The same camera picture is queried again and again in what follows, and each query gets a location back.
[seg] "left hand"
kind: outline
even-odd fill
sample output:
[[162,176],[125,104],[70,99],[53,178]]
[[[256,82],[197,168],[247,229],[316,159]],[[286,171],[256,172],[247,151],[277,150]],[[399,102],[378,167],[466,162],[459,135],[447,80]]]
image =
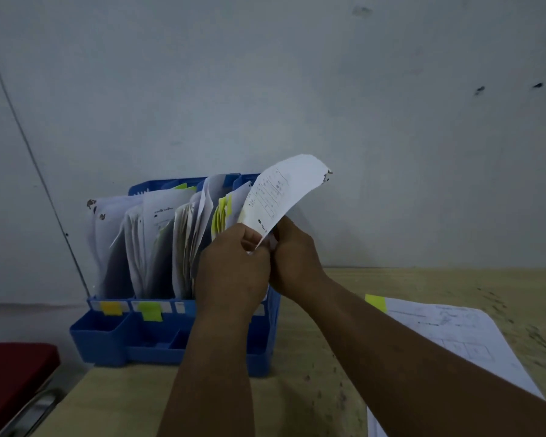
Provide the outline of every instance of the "left hand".
[[197,317],[248,326],[265,297],[271,271],[269,246],[264,242],[254,250],[259,240],[255,230],[235,224],[204,249],[194,287]]

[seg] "chair seat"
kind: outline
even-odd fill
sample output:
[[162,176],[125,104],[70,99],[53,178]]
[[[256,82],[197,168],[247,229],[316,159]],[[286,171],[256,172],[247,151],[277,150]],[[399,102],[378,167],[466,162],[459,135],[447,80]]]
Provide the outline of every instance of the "chair seat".
[[56,346],[0,343],[0,430],[60,365]]

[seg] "wooden desk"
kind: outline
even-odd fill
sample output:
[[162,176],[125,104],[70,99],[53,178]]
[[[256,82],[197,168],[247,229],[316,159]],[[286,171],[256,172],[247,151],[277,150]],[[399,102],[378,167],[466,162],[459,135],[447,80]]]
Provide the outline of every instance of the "wooden desk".
[[[327,271],[360,296],[483,309],[546,397],[546,270]],[[153,365],[92,369],[35,435],[153,437],[176,371]],[[366,435],[364,402],[320,330],[285,298],[271,375],[251,385],[258,436]]]

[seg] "hand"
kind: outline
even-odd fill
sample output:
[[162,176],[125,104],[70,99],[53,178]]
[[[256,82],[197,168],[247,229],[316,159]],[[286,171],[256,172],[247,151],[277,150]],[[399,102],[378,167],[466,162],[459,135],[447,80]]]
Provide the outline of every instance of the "hand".
[[273,229],[278,241],[273,252],[271,285],[297,301],[326,278],[313,239],[284,216]]
[[269,245],[255,250],[259,240],[255,230],[235,224],[204,249],[194,287],[197,317],[248,326],[265,297],[271,271]]

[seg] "white wall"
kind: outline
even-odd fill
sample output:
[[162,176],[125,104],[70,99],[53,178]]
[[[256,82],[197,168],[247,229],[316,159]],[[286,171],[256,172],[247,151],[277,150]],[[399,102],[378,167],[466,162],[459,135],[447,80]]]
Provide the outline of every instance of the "white wall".
[[292,212],[326,265],[546,266],[546,0],[358,3],[0,0],[2,72],[90,283],[87,199],[297,153],[335,172]]
[[86,367],[69,335],[71,324],[87,310],[85,298],[65,236],[0,88],[0,342],[57,345],[68,387]]

